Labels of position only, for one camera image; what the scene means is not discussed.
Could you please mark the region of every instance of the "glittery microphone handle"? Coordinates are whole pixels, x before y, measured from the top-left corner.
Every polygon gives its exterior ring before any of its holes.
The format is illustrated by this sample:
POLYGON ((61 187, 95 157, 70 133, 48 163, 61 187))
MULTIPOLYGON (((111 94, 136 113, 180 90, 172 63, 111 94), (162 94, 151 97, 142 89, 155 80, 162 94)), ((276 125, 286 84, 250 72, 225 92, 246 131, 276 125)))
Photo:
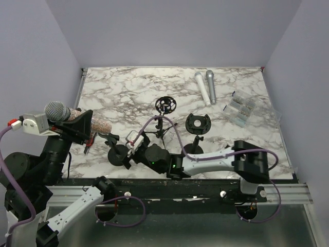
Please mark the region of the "glittery microphone handle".
MULTIPOLYGON (((73 119, 76 119, 77 117, 79 117, 82 112, 79 112, 77 110, 71 109, 71 114, 70 117, 68 119, 68 121, 72 121, 73 119)), ((92 130, 98 133, 102 133, 102 134, 109 134, 112 130, 112 125, 110 123, 108 123, 107 121, 104 120, 100 120, 97 118, 92 118, 92 130)))

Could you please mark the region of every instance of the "gray microphone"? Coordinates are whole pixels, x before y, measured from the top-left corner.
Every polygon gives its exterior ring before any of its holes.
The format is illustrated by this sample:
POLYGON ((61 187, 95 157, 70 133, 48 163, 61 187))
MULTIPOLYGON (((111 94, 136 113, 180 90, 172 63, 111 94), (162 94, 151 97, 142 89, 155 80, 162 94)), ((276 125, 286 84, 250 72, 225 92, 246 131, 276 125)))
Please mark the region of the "gray microphone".
MULTIPOLYGON (((71 109, 59 101, 51 101, 45 107, 45 114, 52 122, 57 121, 72 121, 82 114, 77 110, 71 109)), ((109 134, 112 130, 112 125, 104 120, 92 118, 92 131, 109 134)))
POLYGON ((210 93, 210 101, 211 104, 216 104, 216 93, 215 93, 215 84, 214 84, 214 73, 212 70, 207 70, 206 79, 208 81, 209 93, 210 93))

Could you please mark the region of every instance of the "white marble surface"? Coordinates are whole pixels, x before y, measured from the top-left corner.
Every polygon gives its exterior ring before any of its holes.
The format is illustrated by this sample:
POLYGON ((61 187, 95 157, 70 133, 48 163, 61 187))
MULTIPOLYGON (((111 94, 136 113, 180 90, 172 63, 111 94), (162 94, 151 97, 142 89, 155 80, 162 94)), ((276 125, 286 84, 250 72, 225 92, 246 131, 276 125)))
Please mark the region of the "white marble surface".
MULTIPOLYGON (((200 146, 204 152, 223 149, 227 144, 242 139, 262 148, 270 149, 279 156, 278 166, 270 171, 272 179, 292 179, 282 139, 278 129, 256 135, 243 129, 222 115, 223 107, 231 99, 234 90, 242 90, 270 104, 262 73, 259 68, 181 68, 181 67, 123 67, 123 68, 90 68, 85 80, 79 107, 82 110, 94 110, 94 116, 101 117, 113 124, 112 133, 120 135, 120 143, 131 130, 139 131, 144 123, 157 115, 155 101, 161 96, 172 96, 177 102, 175 112, 167 115, 178 123, 178 131, 183 144, 193 142, 194 135, 185 129, 186 117, 208 114, 211 118, 211 130, 204 135, 200 146), (194 80, 194 73, 205 74, 207 69, 214 72, 217 105, 206 107, 194 80)), ((147 130, 155 130, 156 123, 150 124, 147 130)), ((161 140, 150 134, 151 143, 162 146, 161 140)), ((72 164, 70 177, 94 178, 104 175, 108 178, 165 178, 143 164, 134 164, 130 170, 115 167, 108 162, 109 147, 104 139, 97 136, 88 155, 83 154, 84 147, 72 145, 72 164)), ((180 153, 177 137, 170 130, 164 137, 167 149, 180 153)), ((269 162, 274 158, 269 154, 269 162)), ((198 179, 235 179, 234 172, 208 172, 193 178, 198 179)))

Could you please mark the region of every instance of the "screw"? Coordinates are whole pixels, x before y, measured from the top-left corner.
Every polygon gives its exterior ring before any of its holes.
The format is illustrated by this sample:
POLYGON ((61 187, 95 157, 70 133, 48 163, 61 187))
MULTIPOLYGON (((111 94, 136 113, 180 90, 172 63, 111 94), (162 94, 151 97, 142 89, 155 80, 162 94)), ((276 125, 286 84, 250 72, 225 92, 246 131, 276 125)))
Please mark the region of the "screw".
POLYGON ((226 197, 226 191, 222 190, 221 193, 220 193, 220 196, 221 196, 221 198, 226 197))
POLYGON ((261 190, 261 192, 259 193, 259 195, 260 195, 262 198, 265 198, 265 197, 267 196, 267 193, 266 193, 266 191, 261 190))

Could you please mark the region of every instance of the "black tripod stand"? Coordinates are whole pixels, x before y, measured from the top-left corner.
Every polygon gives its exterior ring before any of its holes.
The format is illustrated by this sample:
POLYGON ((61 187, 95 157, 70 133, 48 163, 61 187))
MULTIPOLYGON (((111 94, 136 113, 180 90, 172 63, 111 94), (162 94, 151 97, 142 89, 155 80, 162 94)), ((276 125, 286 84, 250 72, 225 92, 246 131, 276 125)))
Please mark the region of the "black tripod stand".
MULTIPOLYGON (((164 116, 166 114, 172 113, 176 109, 176 106, 177 106, 176 101, 169 96, 161 97, 155 102, 155 108, 160 113, 160 116, 164 116)), ((158 124, 155 126, 157 131, 147 131, 145 133, 155 134, 156 138, 160 138, 162 140, 163 146, 164 148, 166 148, 163 137, 173 126, 164 129, 163 118, 158 118, 156 119, 156 121, 158 121, 158 124)))

